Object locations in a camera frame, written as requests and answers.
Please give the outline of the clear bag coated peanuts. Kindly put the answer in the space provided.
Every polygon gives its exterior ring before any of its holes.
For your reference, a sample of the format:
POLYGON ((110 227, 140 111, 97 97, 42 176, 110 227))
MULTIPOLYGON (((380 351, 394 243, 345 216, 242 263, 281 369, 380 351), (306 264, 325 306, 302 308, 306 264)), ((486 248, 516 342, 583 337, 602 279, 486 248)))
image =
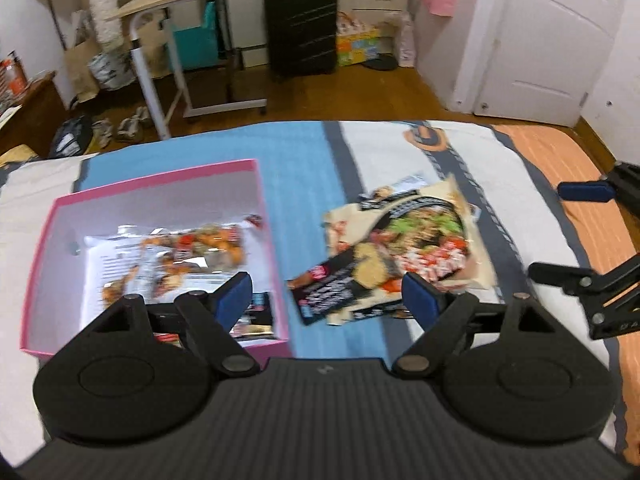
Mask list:
POLYGON ((214 292, 231 277, 209 269, 203 257, 174 260, 165 252, 140 258, 122 278, 105 283, 101 306, 106 309, 126 295, 140 295, 147 304, 168 304, 186 292, 214 292))

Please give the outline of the large noodle snack bag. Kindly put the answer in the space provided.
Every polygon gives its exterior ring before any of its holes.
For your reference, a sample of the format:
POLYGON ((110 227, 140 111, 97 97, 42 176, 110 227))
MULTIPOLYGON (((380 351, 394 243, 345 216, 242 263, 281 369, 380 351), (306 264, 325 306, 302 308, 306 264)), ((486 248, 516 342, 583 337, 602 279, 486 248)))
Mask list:
POLYGON ((380 244, 400 270, 354 304, 334 311, 326 322, 343 325, 392 312, 408 318, 401 305, 401 278, 407 272, 446 292, 493 290, 497 277, 480 236, 480 210, 462 195, 451 174, 430 185, 392 194, 389 185, 327 212, 323 218, 331 257, 360 242, 380 244))

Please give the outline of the black tofu snack packet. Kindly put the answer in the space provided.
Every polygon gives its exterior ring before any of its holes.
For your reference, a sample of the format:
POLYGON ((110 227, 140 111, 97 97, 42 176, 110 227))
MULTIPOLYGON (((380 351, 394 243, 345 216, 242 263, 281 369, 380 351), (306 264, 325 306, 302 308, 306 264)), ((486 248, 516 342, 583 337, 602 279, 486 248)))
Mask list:
POLYGON ((399 277, 397 264, 382 245, 360 242, 288 280, 288 289, 300 320, 311 325, 399 277))

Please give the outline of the clear bag mixed nuts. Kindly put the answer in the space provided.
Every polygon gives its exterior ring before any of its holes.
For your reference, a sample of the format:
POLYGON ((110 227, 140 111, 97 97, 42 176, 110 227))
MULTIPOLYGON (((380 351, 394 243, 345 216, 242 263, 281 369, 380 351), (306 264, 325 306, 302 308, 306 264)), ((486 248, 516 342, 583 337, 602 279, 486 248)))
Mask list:
POLYGON ((141 255, 157 263, 163 274, 235 271, 247 262, 248 232, 263 226, 262 216, 249 214, 240 222, 207 223, 197 228, 152 234, 140 243, 141 255))

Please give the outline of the white snack bar wrapper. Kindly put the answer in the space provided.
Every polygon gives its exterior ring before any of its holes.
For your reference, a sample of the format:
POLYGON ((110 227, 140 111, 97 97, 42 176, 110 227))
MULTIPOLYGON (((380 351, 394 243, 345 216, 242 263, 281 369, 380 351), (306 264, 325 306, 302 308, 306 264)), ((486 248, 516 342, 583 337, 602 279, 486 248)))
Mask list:
POLYGON ((419 188, 424 188, 424 186, 430 184, 430 179, 427 179, 427 177, 425 177, 422 172, 417 172, 416 174, 409 174, 407 177, 404 177, 391 184, 390 190, 392 191, 392 194, 395 195, 418 190, 419 188))

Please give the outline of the white printed paper sheet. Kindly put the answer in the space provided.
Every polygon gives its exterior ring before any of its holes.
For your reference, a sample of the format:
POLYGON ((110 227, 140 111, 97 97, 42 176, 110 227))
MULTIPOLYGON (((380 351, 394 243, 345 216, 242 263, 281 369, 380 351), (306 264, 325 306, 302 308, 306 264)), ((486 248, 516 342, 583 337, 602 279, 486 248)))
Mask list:
MULTIPOLYGON (((144 258, 141 255, 142 240, 149 235, 166 232, 170 231, 155 230, 150 234, 127 233, 112 237, 85 238, 87 263, 80 310, 81 326, 88 325, 105 310, 101 306, 103 285, 122 278, 140 258, 144 258)), ((269 285, 269 278, 264 270, 265 258, 260 236, 256 230, 250 230, 245 241, 248 249, 247 262, 230 273, 233 276, 238 272, 247 272, 256 285, 266 287, 269 285)))

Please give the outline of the pink cardboard box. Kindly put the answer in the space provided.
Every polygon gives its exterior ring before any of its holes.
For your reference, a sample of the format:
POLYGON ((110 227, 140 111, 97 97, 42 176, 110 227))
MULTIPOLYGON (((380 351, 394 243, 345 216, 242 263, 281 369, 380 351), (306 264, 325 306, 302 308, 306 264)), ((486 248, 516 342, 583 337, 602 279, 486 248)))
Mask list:
POLYGON ((274 335, 244 346, 259 363, 288 358, 292 354, 288 315, 254 159, 152 174, 55 200, 27 282, 21 350, 50 358, 100 313, 99 288, 106 278, 88 278, 88 267, 96 260, 88 254, 86 237, 113 235, 121 226, 175 231, 205 223, 245 223, 250 214, 263 222, 250 233, 244 269, 254 289, 270 296, 274 335))

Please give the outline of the white door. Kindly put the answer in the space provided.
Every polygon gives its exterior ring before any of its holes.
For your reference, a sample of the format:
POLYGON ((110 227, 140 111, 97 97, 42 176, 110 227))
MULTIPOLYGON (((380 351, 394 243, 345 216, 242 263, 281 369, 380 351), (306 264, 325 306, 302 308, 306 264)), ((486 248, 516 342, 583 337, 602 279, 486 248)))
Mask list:
POLYGON ((576 124, 620 24, 624 0, 506 0, 475 114, 576 124))

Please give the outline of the striped bed cover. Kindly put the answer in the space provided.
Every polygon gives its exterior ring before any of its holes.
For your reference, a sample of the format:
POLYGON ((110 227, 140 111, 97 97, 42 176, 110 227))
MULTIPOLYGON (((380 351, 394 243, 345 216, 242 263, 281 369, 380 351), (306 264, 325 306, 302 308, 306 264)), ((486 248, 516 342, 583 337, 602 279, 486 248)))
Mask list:
POLYGON ((151 174, 254 159, 284 278, 326 258, 323 216, 410 174, 454 176, 524 263, 608 272, 638 246, 613 203, 563 203, 556 186, 599 170, 551 127, 469 122, 266 122, 141 144, 102 155, 13 164, 1 171, 1 451, 17 465, 43 444, 32 400, 38 368, 20 348, 22 305, 54 201, 151 174))

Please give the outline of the white plastic bag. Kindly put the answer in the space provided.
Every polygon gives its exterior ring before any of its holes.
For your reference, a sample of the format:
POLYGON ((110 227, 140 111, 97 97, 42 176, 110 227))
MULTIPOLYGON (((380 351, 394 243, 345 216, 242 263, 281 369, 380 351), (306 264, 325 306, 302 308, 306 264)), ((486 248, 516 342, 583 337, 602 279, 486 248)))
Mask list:
POLYGON ((398 12, 393 16, 393 24, 394 55, 397 63, 402 68, 411 68, 416 62, 413 20, 408 12, 398 12))

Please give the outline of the brown paper bag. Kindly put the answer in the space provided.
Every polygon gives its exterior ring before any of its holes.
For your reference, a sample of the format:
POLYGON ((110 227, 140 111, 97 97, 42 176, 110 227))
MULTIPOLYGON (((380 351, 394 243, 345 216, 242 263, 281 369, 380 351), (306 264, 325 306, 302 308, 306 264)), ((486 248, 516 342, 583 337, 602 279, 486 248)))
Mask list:
POLYGON ((100 52, 100 46, 96 40, 88 39, 75 47, 68 48, 64 53, 65 67, 75 98, 81 103, 94 99, 100 91, 100 86, 89 68, 89 63, 100 52))

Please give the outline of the dark wooden nightstand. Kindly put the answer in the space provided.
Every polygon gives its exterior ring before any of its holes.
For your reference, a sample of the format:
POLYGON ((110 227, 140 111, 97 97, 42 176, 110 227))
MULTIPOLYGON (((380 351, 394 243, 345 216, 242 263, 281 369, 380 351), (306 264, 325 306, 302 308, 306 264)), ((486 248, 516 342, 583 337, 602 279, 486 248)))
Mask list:
POLYGON ((68 110, 54 83, 55 72, 36 79, 18 101, 21 107, 1 127, 1 153, 19 145, 47 158, 55 137, 68 119, 68 110))

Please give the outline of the teal tote bag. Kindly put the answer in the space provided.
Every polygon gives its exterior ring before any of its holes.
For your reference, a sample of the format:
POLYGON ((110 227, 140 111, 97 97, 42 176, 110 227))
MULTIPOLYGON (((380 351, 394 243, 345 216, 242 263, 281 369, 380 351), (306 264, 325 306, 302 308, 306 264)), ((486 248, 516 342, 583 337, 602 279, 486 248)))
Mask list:
POLYGON ((206 3, 202 24, 190 28, 171 26, 178 58, 184 70, 200 70, 218 64, 218 39, 216 4, 206 3))

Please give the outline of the colourful gift box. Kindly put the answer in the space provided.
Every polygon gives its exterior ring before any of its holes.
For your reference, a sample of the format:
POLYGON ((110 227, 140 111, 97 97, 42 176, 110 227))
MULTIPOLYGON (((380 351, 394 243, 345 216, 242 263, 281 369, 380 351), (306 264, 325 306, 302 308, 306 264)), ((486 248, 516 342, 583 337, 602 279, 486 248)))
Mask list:
POLYGON ((378 58, 380 30, 354 18, 348 13, 338 12, 336 22, 337 64, 351 66, 378 58))

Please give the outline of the wooden rolling desk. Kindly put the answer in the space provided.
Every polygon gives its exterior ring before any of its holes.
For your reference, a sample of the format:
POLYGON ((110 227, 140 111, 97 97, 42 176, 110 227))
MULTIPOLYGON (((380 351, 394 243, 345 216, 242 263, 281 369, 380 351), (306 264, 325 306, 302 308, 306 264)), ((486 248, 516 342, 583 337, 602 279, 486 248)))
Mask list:
POLYGON ((149 109, 150 117, 158 134, 160 140, 168 140, 171 138, 169 132, 169 122, 172 117, 172 112, 179 102, 186 103, 186 109, 184 110, 183 117, 186 119, 198 118, 206 115, 213 115, 224 112, 235 112, 236 110, 259 110, 261 113, 265 113, 267 110, 267 100, 265 98, 243 100, 238 101, 232 98, 233 86, 230 81, 224 84, 226 89, 227 102, 216 105, 195 107, 192 104, 191 96, 189 93, 188 85, 186 84, 186 78, 180 58, 178 55, 178 49, 175 43, 174 33, 171 29, 171 16, 169 8, 174 4, 183 3, 191 0, 131 0, 124 6, 121 6, 117 11, 108 14, 107 18, 110 21, 119 18, 130 18, 129 22, 129 37, 131 40, 130 55, 132 62, 134 62, 134 69, 138 77, 138 81, 145 99, 145 104, 149 109), (163 107, 160 105, 160 98, 158 97, 154 82, 149 70, 149 65, 145 61, 143 54, 142 44, 139 35, 139 26, 147 15, 151 15, 156 11, 163 13, 164 18, 160 21, 160 27, 165 32, 165 36, 168 43, 169 58, 171 60, 172 74, 177 85, 177 93, 171 102, 171 107, 168 112, 163 111, 163 107))

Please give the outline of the black suitcase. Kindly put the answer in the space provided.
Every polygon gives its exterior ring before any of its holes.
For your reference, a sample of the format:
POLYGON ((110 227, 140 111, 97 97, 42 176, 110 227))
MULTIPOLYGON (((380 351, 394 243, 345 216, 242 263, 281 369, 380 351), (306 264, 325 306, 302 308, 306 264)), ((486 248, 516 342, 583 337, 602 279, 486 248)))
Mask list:
POLYGON ((264 0, 271 77, 333 73, 337 66, 337 0, 264 0))

